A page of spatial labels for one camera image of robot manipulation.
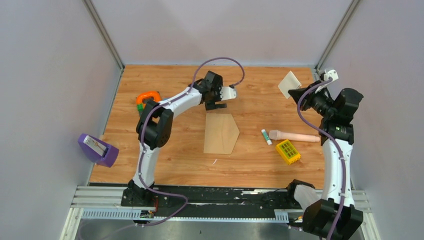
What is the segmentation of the lined letter paper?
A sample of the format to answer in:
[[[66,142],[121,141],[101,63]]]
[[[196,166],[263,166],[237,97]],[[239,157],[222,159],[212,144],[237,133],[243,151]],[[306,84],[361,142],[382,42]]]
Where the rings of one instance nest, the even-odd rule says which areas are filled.
[[[298,78],[292,71],[289,71],[286,76],[281,80],[281,82],[277,85],[278,89],[286,99],[289,99],[291,97],[289,94],[289,90],[297,90],[301,86],[301,82],[298,80]]]

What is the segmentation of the tan paper envelope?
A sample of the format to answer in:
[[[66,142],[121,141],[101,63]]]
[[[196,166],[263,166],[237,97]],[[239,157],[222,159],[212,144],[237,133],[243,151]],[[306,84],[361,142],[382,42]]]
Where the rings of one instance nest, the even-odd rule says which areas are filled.
[[[205,119],[204,154],[232,154],[240,131],[230,113],[207,113]]]

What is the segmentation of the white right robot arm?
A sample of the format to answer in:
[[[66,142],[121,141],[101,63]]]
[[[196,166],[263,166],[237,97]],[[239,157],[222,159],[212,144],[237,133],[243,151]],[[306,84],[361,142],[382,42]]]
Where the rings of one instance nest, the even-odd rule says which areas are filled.
[[[351,122],[364,96],[353,88],[344,88],[332,99],[325,94],[328,83],[316,81],[288,91],[298,112],[313,109],[322,116],[320,126],[304,117],[301,120],[320,135],[325,177],[321,196],[311,184],[295,179],[288,185],[285,201],[292,209],[302,208],[301,227],[306,233],[326,240],[348,240],[364,220],[364,213],[355,207],[350,177],[354,145]]]

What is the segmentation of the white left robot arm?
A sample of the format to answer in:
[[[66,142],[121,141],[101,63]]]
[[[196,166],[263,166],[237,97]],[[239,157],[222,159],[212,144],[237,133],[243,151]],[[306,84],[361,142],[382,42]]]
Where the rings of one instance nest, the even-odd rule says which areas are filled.
[[[140,206],[149,206],[153,201],[151,188],[155,182],[155,167],[161,148],[168,142],[173,120],[198,105],[207,111],[226,108],[226,101],[235,99],[233,85],[224,86],[221,75],[208,71],[204,78],[188,85],[182,92],[161,101],[149,100],[136,126],[139,141],[139,157],[134,177],[128,188]]]

